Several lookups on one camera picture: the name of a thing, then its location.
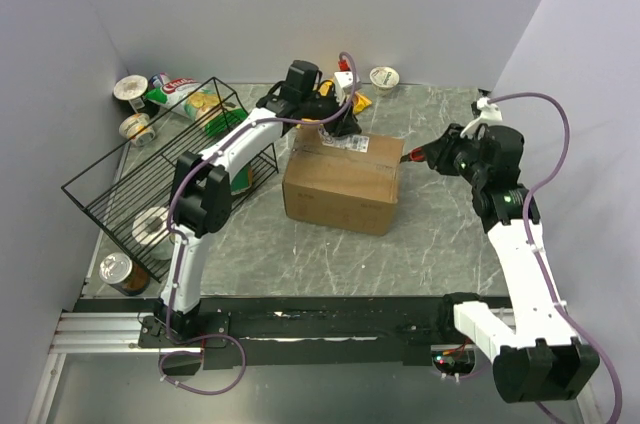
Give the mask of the red black utility knife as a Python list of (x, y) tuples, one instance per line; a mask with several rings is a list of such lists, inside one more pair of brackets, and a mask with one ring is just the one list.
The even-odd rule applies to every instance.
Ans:
[(426, 160), (427, 158), (423, 147), (414, 148), (400, 158), (401, 163), (425, 162)]

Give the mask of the brown cardboard express box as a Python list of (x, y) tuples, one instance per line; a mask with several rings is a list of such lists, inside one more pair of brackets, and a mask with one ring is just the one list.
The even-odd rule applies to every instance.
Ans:
[(284, 209), (294, 220), (386, 234), (398, 204), (404, 141), (361, 134), (343, 139), (315, 127), (297, 131), (282, 181)]

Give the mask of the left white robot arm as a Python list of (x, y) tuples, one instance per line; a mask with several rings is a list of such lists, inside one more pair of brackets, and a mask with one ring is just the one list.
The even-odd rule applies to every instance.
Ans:
[(353, 57), (341, 52), (348, 74), (333, 81), (327, 95), (319, 92), (321, 72), (304, 60), (289, 66), (285, 79), (258, 100), (248, 117), (216, 144), (198, 153), (183, 153), (176, 164), (167, 228), (174, 251), (167, 281), (154, 316), (174, 345), (197, 338), (201, 281), (206, 264), (202, 242), (220, 231), (232, 211), (231, 183), (267, 147), (297, 126), (324, 126), (337, 136), (358, 134), (353, 114), (359, 85)]

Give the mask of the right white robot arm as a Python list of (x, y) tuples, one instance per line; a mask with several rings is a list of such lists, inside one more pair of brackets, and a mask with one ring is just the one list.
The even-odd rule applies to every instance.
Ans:
[(459, 176), (471, 187), (472, 204), (499, 259), (515, 325), (509, 327), (481, 300), (451, 298), (437, 318), (446, 341), (465, 336), (492, 365), (500, 397), (507, 403), (575, 399), (600, 364), (592, 346), (580, 342), (552, 299), (555, 285), (541, 249), (542, 223), (535, 202), (519, 181), (523, 135), (510, 127), (483, 124), (467, 136), (448, 126), (423, 148), (429, 168)]

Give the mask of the yellow Lays chips bag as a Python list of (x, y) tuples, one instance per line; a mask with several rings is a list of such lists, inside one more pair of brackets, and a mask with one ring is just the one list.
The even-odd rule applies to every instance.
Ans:
[[(317, 88), (321, 96), (325, 97), (330, 90), (334, 88), (332, 80), (324, 80)], [(360, 114), (372, 105), (372, 100), (366, 97), (362, 92), (357, 91), (354, 97), (353, 112), (355, 115)]]

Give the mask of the white yogurt cup rear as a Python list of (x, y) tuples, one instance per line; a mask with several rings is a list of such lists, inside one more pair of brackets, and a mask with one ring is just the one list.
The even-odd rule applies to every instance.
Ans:
[(399, 84), (399, 73), (387, 66), (375, 67), (369, 74), (371, 85), (374, 92), (379, 96), (389, 95)]

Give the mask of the green lidded jar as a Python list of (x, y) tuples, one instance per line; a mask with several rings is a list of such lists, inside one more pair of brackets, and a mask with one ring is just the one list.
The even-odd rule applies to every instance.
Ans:
[(253, 187), (253, 169), (251, 164), (245, 165), (231, 180), (230, 189), (234, 199), (247, 194)]

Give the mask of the green white chips bag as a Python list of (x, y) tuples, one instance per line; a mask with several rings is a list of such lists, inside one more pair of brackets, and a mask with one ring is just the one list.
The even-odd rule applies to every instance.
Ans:
[(189, 119), (205, 131), (223, 113), (222, 100), (210, 84), (192, 78), (178, 78), (166, 85), (167, 92), (149, 90), (145, 99), (159, 107)]

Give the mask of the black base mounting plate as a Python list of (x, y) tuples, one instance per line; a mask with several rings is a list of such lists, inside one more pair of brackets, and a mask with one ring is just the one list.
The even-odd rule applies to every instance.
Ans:
[[(169, 326), (165, 310), (156, 307), (142, 322), (138, 345), (192, 351), (207, 370), (241, 364), (429, 366), (437, 348), (465, 342), (454, 327), (452, 306), (473, 297), (208, 297)], [(167, 336), (168, 328), (174, 336)]]

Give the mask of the blue white small packet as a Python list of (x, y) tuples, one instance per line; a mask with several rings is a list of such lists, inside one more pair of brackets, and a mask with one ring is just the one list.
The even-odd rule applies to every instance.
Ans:
[(151, 77), (149, 80), (150, 89), (156, 90), (159, 89), (161, 92), (166, 93), (166, 85), (171, 82), (170, 77), (165, 73), (158, 73)]

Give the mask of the white yogurt cup lying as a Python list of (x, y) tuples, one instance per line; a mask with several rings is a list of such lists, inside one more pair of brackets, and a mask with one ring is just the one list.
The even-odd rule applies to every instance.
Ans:
[(143, 147), (156, 136), (146, 113), (136, 113), (126, 118), (119, 126), (119, 134), (136, 147)]

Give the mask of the white yogurt cup upright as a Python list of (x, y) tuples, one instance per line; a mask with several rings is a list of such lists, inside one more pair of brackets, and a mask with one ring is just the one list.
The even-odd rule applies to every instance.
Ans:
[(129, 103), (135, 113), (145, 108), (143, 96), (148, 89), (148, 80), (141, 75), (129, 75), (120, 79), (113, 88), (113, 95), (120, 101)]

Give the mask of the white tape roll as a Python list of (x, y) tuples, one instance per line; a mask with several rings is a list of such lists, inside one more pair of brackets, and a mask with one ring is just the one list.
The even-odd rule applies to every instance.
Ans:
[(174, 238), (167, 227), (169, 210), (151, 207), (139, 213), (132, 224), (131, 235), (142, 248), (143, 254), (156, 260), (170, 260)]

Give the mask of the metal tin can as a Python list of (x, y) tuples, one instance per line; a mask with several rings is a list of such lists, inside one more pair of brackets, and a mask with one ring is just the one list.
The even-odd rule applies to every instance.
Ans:
[(151, 280), (143, 267), (122, 252), (106, 256), (99, 265), (98, 274), (105, 284), (125, 296), (142, 294)]

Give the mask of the aluminium rail frame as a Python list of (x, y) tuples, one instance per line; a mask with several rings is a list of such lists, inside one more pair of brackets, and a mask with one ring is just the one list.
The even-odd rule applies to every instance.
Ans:
[(149, 313), (63, 312), (50, 354), (118, 354), (139, 352), (142, 320)]

